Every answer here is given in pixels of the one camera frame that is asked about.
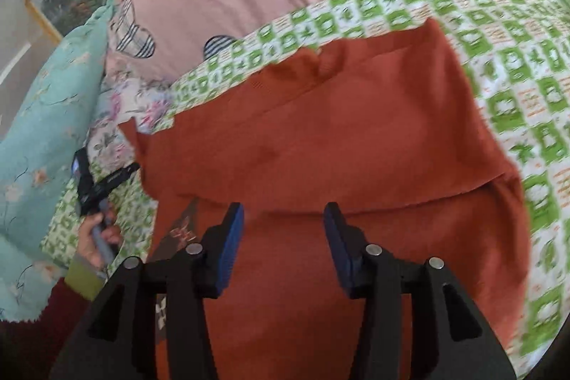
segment wall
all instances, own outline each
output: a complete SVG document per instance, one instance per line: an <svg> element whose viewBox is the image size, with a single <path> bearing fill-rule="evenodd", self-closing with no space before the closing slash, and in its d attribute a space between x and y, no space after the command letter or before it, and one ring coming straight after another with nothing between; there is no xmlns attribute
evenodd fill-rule
<svg viewBox="0 0 570 380"><path fill-rule="evenodd" d="M0 0L0 140L54 49L24 0Z"/></svg>

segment bed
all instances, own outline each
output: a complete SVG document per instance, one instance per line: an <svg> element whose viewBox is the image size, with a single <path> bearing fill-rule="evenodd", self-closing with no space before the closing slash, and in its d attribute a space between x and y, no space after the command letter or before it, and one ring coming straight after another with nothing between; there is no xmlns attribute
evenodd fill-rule
<svg viewBox="0 0 570 380"><path fill-rule="evenodd" d="M106 87L93 91L98 106L87 138L94 171L101 176L132 159L133 152L117 126L133 115L139 131L160 131L173 123L175 114L215 98L264 64L289 56L299 46L317 47L341 36L373 36L411 28L434 16L464 63L484 119L519 166L523 185L526 182L528 189L536 192L529 197L531 215L533 198L538 199L537 204L547 199L548 205L555 205L552 208L562 212L551 214L551 222L542 222L532 231L528 301L520 330L507 350L517 374L525 375L541 359L570 311L565 264L568 222L563 220L566 202L560 196L560 192L564 193L565 177L561 174L557 178L558 171L551 171L553 162L565 162L566 153L562 149L563 156L557 155L558 149L552 155L553 161L551 155L543 154L543 139L534 130L523 129L545 124L541 128L555 138L555 145L568 145L566 107L551 102L566 92L562 76L565 64L570 63L565 40L570 26L567 2L115 0L108 27ZM181 11L181 7L186 10L188 6L192 21L186 16L190 14ZM133 29L142 36L129 40ZM472 38L458 32L485 38L484 52L475 53L469 46ZM525 48L529 38L540 44L536 50ZM518 79L513 78L519 68L512 68L508 53L498 53L505 49L515 55L511 62L526 63L532 73L532 79L525 81L528 89L520 91L526 97L521 98L520 92L512 93L515 88L509 83L514 79L519 86ZM562 60L563 69L553 65L550 51ZM562 74L549 74L546 68ZM171 82L173 85L168 87L166 84ZM551 116L552 125L533 119L533 102L541 103L540 113ZM500 112L505 109L513 117L511 122L501 123L505 118L501 118L504 112ZM534 167L529 161L536 161ZM552 179L561 179L561 187ZM63 194L52 198L57 205L42 249L65 267L74 252L79 222L78 218L69 220L75 210L72 183L63 183L62 189ZM139 176L117 192L114 200L126 239L116 263L133 254L146 258L153 240L156 202L143 191Z"/></svg>

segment teal pillow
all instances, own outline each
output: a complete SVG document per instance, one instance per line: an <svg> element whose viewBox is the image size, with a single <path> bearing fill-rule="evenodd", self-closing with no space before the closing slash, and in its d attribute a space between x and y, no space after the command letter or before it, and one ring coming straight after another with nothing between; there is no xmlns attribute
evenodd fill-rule
<svg viewBox="0 0 570 380"><path fill-rule="evenodd" d="M0 235L32 259L69 181L99 95L112 0L65 37L0 142ZM4 274L0 269L0 278Z"/></svg>

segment red garment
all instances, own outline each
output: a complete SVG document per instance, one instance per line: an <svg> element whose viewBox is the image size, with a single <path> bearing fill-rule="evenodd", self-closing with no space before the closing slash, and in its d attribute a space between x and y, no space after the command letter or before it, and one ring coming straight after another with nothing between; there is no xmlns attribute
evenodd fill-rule
<svg viewBox="0 0 570 380"><path fill-rule="evenodd" d="M396 257L443 258L508 344L529 261L522 187L434 20L301 49L152 136L122 129L159 200L153 249L191 201L197 235L244 205L230 287L205 303L221 379L348 378L363 302L337 282L332 201Z"/></svg>
<svg viewBox="0 0 570 380"><path fill-rule="evenodd" d="M47 379L63 344L88 305L89 301L60 279L37 321L0 322L0 330L17 353L22 369L32 372L34 378Z"/></svg>

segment plaid heart print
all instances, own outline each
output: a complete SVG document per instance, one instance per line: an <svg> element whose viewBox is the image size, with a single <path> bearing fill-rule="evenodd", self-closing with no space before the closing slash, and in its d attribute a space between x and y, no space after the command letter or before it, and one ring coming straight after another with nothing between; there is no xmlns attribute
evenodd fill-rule
<svg viewBox="0 0 570 380"><path fill-rule="evenodd" d="M151 34L135 22L132 0L123 1L110 29L116 51L134 58L149 58L155 53L155 41Z"/></svg>

